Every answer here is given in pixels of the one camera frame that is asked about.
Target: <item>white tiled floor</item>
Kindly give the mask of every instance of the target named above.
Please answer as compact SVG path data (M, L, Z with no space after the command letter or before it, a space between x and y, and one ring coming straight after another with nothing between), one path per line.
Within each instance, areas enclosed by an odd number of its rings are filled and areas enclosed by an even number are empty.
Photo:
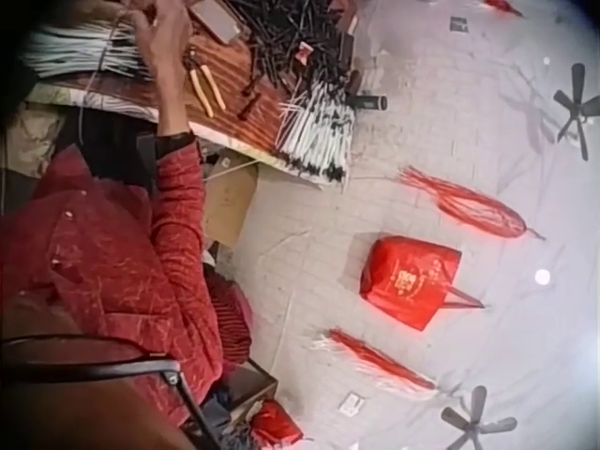
M486 450L597 445L600 120L586 126L586 163L570 142L554 143L567 114L552 95L570 92L576 62L588 72L584 98L600 94L598 37L572 8L515 6L526 19L464 0L363 5L358 51L376 56L365 87L389 109L360 114L347 191L262 171L236 277L256 315L253 356L280 379L310 448L442 450L457 436L439 417L460 408L456 398L395 397L348 359L312 350L333 326L442 388L484 384L486 419L519 421L482 437ZM467 18L469 34L450 33L450 16ZM547 241L502 240L442 216L427 195L384 179L404 164L495 196ZM461 250L455 285L488 309L441 312L418 333L370 307L357 279L380 233ZM533 280L540 268L548 286ZM367 399L352 419L337 411L350 391Z

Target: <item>wristwatch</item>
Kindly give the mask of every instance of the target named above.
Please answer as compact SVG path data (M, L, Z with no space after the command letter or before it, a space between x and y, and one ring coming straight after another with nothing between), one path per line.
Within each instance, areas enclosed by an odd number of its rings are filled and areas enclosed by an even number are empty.
M191 131L173 134L172 136L156 136L154 150L156 161L181 150L196 141L196 136Z

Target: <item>pliers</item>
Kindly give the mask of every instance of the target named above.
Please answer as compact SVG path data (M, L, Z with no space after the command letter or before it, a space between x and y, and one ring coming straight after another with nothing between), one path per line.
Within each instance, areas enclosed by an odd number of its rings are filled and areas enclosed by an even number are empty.
M225 102L223 101L223 97L221 96L220 91L218 90L217 83L213 78L213 74L210 69L206 65L206 63L201 59L198 47L189 44L186 48L186 54L184 55L184 66L186 67L187 72L189 73L189 78L191 79L192 86L194 87L194 92L196 93L196 97L201 102L206 115L210 118L215 116L213 112L213 108L211 107L208 97L203 91L202 86L200 85L200 80L198 79L198 70L202 72L206 80L208 81L208 85L217 101L217 105L222 111L226 110Z

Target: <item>white sticks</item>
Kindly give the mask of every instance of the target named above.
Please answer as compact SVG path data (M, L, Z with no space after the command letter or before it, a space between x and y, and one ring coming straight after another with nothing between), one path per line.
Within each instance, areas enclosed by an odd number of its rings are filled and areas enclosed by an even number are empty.
M101 59L100 70L149 80L150 73L138 52L131 26L118 24L108 51L102 55L112 30L110 22L90 22L76 28L42 26L31 34L22 61L40 78L93 72Z
M350 166L354 111L344 92L316 82L312 95L304 92L281 105L284 118L277 134L277 150L288 165L302 173L343 183Z

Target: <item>red plastic bag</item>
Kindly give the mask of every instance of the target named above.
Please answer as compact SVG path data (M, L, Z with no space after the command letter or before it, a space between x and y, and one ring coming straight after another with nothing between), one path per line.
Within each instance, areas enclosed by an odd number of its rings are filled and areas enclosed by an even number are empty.
M452 287L460 252L403 236L379 239L371 248L360 295L399 322L423 331L440 308L483 308ZM448 293L465 302L446 303Z
M250 422L252 433L261 445L291 445L304 438L304 433L274 400L265 400Z

